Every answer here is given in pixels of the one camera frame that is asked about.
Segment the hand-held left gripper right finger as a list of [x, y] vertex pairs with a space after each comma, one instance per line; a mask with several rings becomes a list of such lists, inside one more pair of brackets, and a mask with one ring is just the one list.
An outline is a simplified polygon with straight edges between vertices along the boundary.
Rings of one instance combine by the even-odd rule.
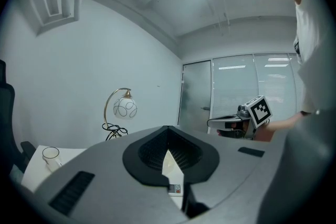
[[257, 224], [261, 202], [279, 164], [279, 138], [239, 140], [169, 126], [169, 142], [186, 146], [181, 218], [172, 224]]

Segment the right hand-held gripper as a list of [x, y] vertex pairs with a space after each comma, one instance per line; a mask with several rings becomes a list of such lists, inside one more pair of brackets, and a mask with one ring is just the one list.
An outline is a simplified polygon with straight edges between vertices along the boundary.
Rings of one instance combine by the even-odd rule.
[[222, 137], [253, 140], [257, 129], [271, 117], [272, 112], [265, 96], [258, 95], [245, 104], [239, 105], [237, 115], [209, 119], [207, 126], [217, 129], [217, 134]]

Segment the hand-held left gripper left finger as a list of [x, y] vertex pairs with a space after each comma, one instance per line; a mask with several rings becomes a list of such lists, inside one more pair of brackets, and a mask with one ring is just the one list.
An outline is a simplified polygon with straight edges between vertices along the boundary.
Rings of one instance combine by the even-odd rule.
[[124, 168], [122, 155], [131, 143], [157, 131], [142, 130], [114, 140], [101, 142], [83, 151], [53, 172], [36, 189], [35, 195], [46, 204], [78, 172], [94, 174], [68, 216], [56, 212], [61, 220], [83, 224], [180, 224], [188, 220], [165, 187], [146, 186]]

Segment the white remote control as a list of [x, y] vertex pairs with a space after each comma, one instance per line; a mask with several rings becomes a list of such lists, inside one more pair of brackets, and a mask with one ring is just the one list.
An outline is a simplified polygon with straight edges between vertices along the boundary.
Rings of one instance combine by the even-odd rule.
[[168, 194], [171, 197], [183, 197], [183, 185], [181, 184], [169, 184]]

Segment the cream plastic organizer tray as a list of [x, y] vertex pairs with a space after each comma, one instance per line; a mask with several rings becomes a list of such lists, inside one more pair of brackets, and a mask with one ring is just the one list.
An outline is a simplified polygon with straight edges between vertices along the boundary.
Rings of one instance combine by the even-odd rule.
[[167, 176], [169, 173], [174, 171], [175, 167], [177, 166], [176, 161], [169, 150], [167, 150], [162, 166], [162, 174]]

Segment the person's right forearm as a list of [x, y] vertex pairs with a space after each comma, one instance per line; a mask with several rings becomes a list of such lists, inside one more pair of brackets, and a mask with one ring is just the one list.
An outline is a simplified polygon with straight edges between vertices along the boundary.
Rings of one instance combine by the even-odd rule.
[[255, 133], [255, 140], [270, 142], [276, 131], [292, 128], [299, 119], [307, 115], [309, 114], [300, 111], [289, 119], [265, 123], [257, 129]]

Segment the glass partition with blinds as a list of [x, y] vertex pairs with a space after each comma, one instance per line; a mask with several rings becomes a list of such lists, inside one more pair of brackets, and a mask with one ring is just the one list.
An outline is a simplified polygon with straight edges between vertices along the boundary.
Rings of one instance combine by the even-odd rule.
[[302, 109], [302, 81], [295, 54], [250, 54], [213, 60], [212, 116], [234, 114], [240, 104], [264, 95], [272, 121]]

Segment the frosted glass door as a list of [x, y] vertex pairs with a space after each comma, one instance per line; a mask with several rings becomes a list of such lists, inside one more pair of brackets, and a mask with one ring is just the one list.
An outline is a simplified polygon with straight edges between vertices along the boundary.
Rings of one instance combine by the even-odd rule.
[[211, 81], [210, 61], [183, 66], [179, 126], [208, 132], [210, 111], [202, 110], [201, 107], [211, 107]]

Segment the glass mug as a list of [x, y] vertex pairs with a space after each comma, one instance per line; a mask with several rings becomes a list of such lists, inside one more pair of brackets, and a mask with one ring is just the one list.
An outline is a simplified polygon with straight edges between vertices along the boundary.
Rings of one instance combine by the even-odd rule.
[[63, 166], [60, 158], [60, 150], [56, 147], [44, 148], [42, 151], [42, 158], [51, 172], [54, 172]]

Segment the brass globe table lamp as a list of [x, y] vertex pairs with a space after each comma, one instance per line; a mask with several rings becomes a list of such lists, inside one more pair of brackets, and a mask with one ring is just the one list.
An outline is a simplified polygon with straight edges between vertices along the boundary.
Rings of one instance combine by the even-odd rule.
[[122, 119], [122, 120], [131, 120], [133, 119], [138, 111], [138, 107], [136, 102], [134, 101], [132, 95], [131, 95], [131, 89], [130, 88], [118, 88], [114, 90], [109, 97], [107, 98], [104, 109], [103, 109], [103, 124], [102, 128], [103, 130], [108, 132], [108, 135], [105, 139], [105, 141], [123, 137], [125, 135], [128, 135], [129, 132], [126, 128], [121, 127], [117, 124], [109, 123], [107, 120], [107, 108], [108, 105], [113, 98], [113, 96], [120, 92], [125, 91], [124, 95], [120, 98], [118, 98], [114, 104], [113, 104], [113, 114], [115, 117]]

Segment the black office chair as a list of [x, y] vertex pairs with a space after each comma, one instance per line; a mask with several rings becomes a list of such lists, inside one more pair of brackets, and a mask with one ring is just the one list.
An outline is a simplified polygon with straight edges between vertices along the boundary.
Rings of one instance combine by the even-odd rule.
[[15, 90], [6, 82], [6, 63], [0, 60], [0, 168], [9, 174], [14, 166], [24, 173], [36, 151], [29, 141], [16, 145], [13, 132]]

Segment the person's beige shirt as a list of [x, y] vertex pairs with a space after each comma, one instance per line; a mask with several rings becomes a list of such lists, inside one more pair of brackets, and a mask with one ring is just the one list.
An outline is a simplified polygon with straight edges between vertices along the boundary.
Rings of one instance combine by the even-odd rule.
[[327, 224], [336, 209], [336, 21], [322, 0], [296, 5], [295, 49], [309, 115], [285, 135], [258, 224]]

